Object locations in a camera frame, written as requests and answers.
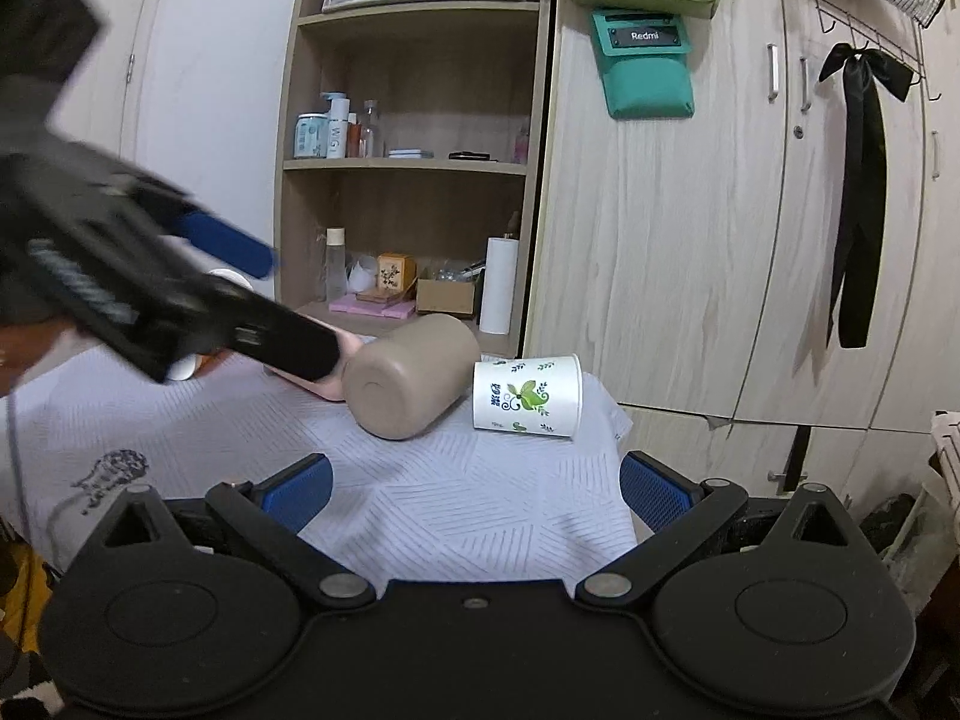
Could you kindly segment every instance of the transparent bottle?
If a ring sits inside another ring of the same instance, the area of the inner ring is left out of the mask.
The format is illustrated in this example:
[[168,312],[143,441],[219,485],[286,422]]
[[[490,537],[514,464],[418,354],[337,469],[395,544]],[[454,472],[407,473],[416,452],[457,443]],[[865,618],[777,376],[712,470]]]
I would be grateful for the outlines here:
[[347,246],[344,228],[326,230],[326,302],[347,294]]
[[382,157],[383,135],[380,133],[380,112],[376,100],[364,100],[360,119],[360,156]]

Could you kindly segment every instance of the white cup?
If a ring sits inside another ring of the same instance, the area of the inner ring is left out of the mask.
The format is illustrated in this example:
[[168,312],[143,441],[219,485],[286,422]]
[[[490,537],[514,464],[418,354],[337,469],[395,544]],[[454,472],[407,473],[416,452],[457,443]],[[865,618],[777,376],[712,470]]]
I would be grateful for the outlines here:
[[475,428],[570,437],[580,426],[583,403],[584,377],[575,354],[473,367]]
[[[227,281],[236,284],[238,287],[243,287],[248,290],[253,289],[253,285],[251,285],[244,276],[241,276],[236,271],[231,271],[229,268],[215,268],[213,271],[208,272],[214,276],[227,279]],[[170,370],[167,371],[167,381],[185,382],[187,379],[193,378],[202,367],[209,365],[209,363],[217,357],[219,357],[219,355],[188,354],[186,357],[177,360],[171,365]]]

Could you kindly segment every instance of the black label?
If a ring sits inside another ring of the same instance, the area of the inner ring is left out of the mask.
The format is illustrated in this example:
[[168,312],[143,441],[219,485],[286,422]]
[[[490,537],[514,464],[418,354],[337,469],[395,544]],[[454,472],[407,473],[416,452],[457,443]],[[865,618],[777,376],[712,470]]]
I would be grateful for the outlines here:
[[680,31],[675,26],[618,26],[611,28],[610,42],[615,49],[678,46]]

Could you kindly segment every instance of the black ribbon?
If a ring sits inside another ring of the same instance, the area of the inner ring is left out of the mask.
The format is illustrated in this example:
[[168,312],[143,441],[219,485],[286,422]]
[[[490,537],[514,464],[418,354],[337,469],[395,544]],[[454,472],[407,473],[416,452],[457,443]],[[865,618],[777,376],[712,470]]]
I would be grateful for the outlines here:
[[883,219],[887,196],[887,146],[877,84],[901,103],[906,101],[913,71],[886,52],[855,49],[838,43],[820,71],[824,81],[843,68],[847,103],[847,150],[843,175],[840,223],[833,252],[830,321],[843,285],[837,336],[843,348],[867,346],[870,317],[877,297]]

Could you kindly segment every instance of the blue textured pad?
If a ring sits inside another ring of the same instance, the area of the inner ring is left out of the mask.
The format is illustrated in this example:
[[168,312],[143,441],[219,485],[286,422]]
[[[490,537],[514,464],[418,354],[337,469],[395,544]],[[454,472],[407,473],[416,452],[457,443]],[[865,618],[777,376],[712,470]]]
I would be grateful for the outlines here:
[[630,455],[620,464],[620,494],[654,533],[693,508],[686,490]]
[[329,503],[333,494],[333,467],[320,455],[292,479],[264,493],[261,509],[293,533],[299,533]]

